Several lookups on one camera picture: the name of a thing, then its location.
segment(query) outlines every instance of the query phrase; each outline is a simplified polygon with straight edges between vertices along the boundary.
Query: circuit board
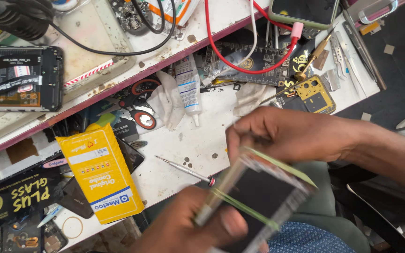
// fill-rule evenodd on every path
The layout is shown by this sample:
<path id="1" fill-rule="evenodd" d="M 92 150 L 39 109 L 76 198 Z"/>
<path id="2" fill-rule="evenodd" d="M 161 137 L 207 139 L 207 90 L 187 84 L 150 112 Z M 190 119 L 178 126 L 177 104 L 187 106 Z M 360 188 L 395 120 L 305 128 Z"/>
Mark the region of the circuit board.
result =
<path id="1" fill-rule="evenodd" d="M 290 37 L 284 36 L 283 39 L 279 39 L 279 47 L 285 48 L 290 44 Z M 223 57 L 225 57 L 231 63 L 240 62 L 241 59 L 246 57 L 252 49 L 252 45 L 242 45 L 229 42 L 215 42 L 218 51 Z M 253 82 L 260 84 L 268 84 L 278 87 L 278 91 L 281 91 L 287 87 L 296 83 L 293 75 L 302 69 L 307 63 L 307 57 L 315 48 L 315 41 L 308 41 L 304 45 L 296 44 L 295 49 L 289 58 L 282 64 L 282 66 L 275 70 L 269 71 L 264 74 L 246 74 L 234 69 L 230 69 L 226 73 L 218 76 L 220 79 L 241 81 L 241 82 Z M 240 67 L 245 70 L 262 70 L 275 65 L 280 61 L 287 53 L 284 49 L 256 47 L 250 58 L 244 61 Z M 204 61 L 204 76 L 211 77 L 217 75 L 228 66 L 223 61 L 220 61 L 218 56 L 213 52 L 211 46 L 207 47 L 206 57 Z M 312 67 L 307 70 L 307 76 L 313 73 Z"/>
<path id="2" fill-rule="evenodd" d="M 279 92 L 271 106 L 303 112 L 331 114 L 337 107 L 318 75 L 313 75 Z"/>

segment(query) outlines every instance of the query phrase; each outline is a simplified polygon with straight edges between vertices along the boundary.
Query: white tube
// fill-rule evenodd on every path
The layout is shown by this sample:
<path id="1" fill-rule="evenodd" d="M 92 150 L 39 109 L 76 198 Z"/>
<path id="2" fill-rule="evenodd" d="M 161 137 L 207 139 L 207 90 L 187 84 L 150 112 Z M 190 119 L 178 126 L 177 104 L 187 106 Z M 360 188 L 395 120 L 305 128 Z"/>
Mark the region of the white tube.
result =
<path id="1" fill-rule="evenodd" d="M 203 112 L 201 105 L 201 81 L 196 69 L 193 54 L 175 63 L 176 82 L 180 98 L 184 104 L 185 113 L 193 118 L 199 127 L 198 114 Z"/>

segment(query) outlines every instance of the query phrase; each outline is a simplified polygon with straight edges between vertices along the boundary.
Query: black cable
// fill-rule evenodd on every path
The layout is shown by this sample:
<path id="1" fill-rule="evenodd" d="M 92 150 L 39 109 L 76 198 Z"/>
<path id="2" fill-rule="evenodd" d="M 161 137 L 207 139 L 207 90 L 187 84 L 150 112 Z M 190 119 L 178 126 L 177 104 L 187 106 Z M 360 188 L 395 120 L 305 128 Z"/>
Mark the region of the black cable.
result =
<path id="1" fill-rule="evenodd" d="M 137 11 L 138 15 L 140 16 L 140 19 L 143 21 L 144 25 L 149 28 L 149 30 L 155 34 L 161 34 L 163 32 L 163 29 L 165 28 L 165 13 L 163 11 L 163 6 L 162 6 L 162 1 L 158 0 L 157 4 L 159 4 L 159 9 L 160 9 L 160 16 L 162 17 L 162 26 L 160 27 L 159 30 L 156 30 L 151 26 L 146 19 L 146 17 L 143 15 L 142 10 L 140 9 L 139 4 L 137 3 L 137 0 L 131 0 L 132 5 L 134 6 L 135 10 Z"/>
<path id="2" fill-rule="evenodd" d="M 134 56 L 134 55 L 144 55 L 147 53 L 151 53 L 159 48 L 161 48 L 163 45 L 165 45 L 165 43 L 167 43 L 170 38 L 173 35 L 174 29 L 176 27 L 176 6 L 174 1 L 172 2 L 172 9 L 173 9 L 173 22 L 172 22 L 172 28 L 170 30 L 170 34 L 168 34 L 168 36 L 166 37 L 166 39 L 164 41 L 162 41 L 162 43 L 158 44 L 157 46 L 150 48 L 148 50 L 144 50 L 144 51 L 140 51 L 140 52 L 131 52 L 131 53 L 119 53 L 119 52 L 106 52 L 106 51 L 99 51 L 99 50 L 95 50 L 95 49 L 91 49 L 88 48 L 84 45 L 82 45 L 81 43 L 77 42 L 76 40 L 74 40 L 73 38 L 71 38 L 68 34 L 66 34 L 64 31 L 62 31 L 58 26 L 56 26 L 53 22 L 50 22 L 49 24 L 54 27 L 54 29 L 56 29 L 60 34 L 62 34 L 65 38 L 69 39 L 71 42 L 75 43 L 77 46 L 81 47 L 82 49 L 85 49 L 89 52 L 95 53 L 95 54 L 100 54 L 100 55 L 115 55 L 115 56 Z"/>

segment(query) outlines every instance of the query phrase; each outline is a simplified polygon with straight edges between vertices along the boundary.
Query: dark floor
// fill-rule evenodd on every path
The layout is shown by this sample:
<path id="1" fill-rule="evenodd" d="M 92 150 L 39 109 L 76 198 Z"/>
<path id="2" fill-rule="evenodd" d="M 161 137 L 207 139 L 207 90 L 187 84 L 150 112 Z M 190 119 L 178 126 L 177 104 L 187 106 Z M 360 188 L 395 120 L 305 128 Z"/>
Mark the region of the dark floor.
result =
<path id="1" fill-rule="evenodd" d="M 383 90 L 336 115 L 361 119 L 363 113 L 371 114 L 371 122 L 388 129 L 395 129 L 405 119 L 405 4 L 383 18 L 382 30 L 363 36 L 363 40 L 387 85 Z M 384 53 L 386 45 L 395 50 Z"/>

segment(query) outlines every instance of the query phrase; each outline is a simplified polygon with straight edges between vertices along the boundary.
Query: white cable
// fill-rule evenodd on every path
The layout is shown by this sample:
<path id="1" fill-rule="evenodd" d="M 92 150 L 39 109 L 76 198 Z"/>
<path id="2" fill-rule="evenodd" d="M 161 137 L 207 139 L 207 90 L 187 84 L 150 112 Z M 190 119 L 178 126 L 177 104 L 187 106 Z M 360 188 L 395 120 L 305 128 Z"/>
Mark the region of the white cable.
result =
<path id="1" fill-rule="evenodd" d="M 255 19 L 255 17 L 254 17 L 254 1 L 251 0 L 251 1 L 249 2 L 249 6 L 250 6 L 250 9 L 251 9 L 251 21 L 252 21 L 252 32 L 254 33 L 254 43 L 252 44 L 252 49 L 251 49 L 251 51 L 249 52 L 249 54 L 248 54 L 245 58 L 243 58 L 243 60 L 241 60 L 239 63 L 235 64 L 235 66 L 239 66 L 239 65 L 242 64 L 244 61 L 246 61 L 246 60 L 253 54 L 254 50 L 256 50 L 256 45 L 257 45 L 257 28 L 256 28 L 256 19 Z M 231 67 L 228 67 L 227 69 L 221 71 L 220 73 L 218 73 L 218 74 L 215 75 L 215 76 L 212 76 L 212 77 L 209 77 L 209 78 L 205 78 L 205 79 L 202 81 L 202 84 L 203 84 L 204 86 L 209 85 L 209 84 L 210 84 L 215 78 L 217 78 L 219 75 L 222 75 L 222 74 L 228 72 L 228 71 L 231 70 L 231 69 L 232 69 Z"/>

